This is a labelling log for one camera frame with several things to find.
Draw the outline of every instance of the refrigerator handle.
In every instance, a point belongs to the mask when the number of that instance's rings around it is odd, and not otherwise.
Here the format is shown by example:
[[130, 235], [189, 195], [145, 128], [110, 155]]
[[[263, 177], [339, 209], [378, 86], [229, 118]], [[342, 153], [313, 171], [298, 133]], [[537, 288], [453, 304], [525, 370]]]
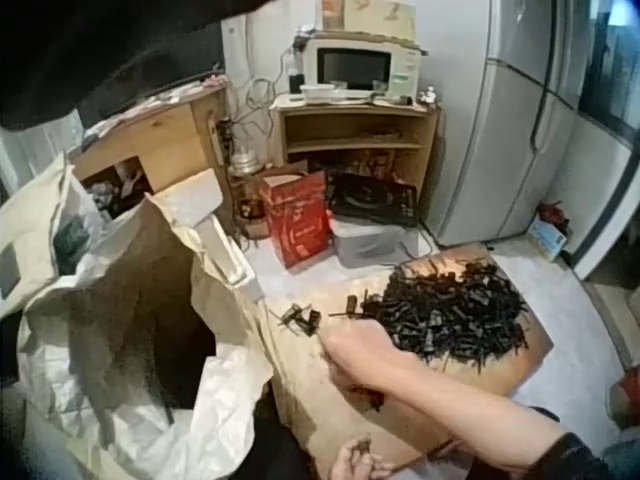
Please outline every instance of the refrigerator handle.
[[536, 119], [531, 129], [531, 135], [529, 136], [529, 145], [534, 155], [537, 155], [540, 151], [536, 143], [536, 137], [538, 136], [538, 130], [540, 129], [540, 122], [542, 121], [542, 115], [544, 113], [544, 106], [547, 99], [547, 91], [549, 90], [549, 84], [551, 83], [551, 77], [553, 75], [553, 63], [556, 55], [556, 41], [557, 41], [557, 28], [558, 28], [558, 0], [551, 1], [551, 38], [549, 40], [549, 55], [547, 56], [547, 71], [544, 74], [544, 84], [542, 85], [542, 95], [540, 95], [540, 103], [538, 104], [538, 112], [536, 113]]

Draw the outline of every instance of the white container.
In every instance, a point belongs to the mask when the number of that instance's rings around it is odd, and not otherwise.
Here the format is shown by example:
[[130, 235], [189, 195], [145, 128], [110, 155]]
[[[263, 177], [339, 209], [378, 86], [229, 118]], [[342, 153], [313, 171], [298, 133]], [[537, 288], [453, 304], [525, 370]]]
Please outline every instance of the white container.
[[395, 252], [404, 228], [368, 220], [331, 217], [329, 227], [340, 263], [347, 268], [380, 263], [381, 256]]
[[300, 91], [304, 95], [307, 105], [321, 105], [331, 103], [333, 91], [336, 86], [330, 83], [319, 83], [317, 85], [301, 85]]

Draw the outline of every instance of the cabinet drawer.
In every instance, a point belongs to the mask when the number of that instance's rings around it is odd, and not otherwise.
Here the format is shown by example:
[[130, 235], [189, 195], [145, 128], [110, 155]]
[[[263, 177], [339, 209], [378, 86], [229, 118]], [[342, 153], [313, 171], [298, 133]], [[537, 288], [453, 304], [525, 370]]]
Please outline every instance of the cabinet drawer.
[[196, 135], [189, 104], [151, 115], [130, 125], [128, 130], [138, 151], [155, 150], [159, 145]]

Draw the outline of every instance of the wooden shelf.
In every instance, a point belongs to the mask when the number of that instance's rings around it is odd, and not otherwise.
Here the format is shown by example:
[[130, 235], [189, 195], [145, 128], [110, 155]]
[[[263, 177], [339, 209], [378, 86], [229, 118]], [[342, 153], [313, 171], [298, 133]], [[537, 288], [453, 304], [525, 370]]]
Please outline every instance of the wooden shelf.
[[419, 150], [421, 143], [408, 140], [389, 141], [376, 138], [338, 138], [329, 140], [312, 140], [307, 142], [292, 142], [287, 147], [288, 153], [320, 152], [323, 150], [359, 150], [368, 148], [379, 149], [408, 149]]

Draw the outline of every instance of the window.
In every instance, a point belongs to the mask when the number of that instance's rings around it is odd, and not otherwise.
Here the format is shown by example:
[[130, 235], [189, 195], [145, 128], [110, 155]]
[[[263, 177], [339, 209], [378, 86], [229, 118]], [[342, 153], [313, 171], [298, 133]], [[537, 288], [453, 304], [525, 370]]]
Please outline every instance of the window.
[[591, 0], [591, 51], [580, 111], [633, 142], [640, 128], [640, 9]]

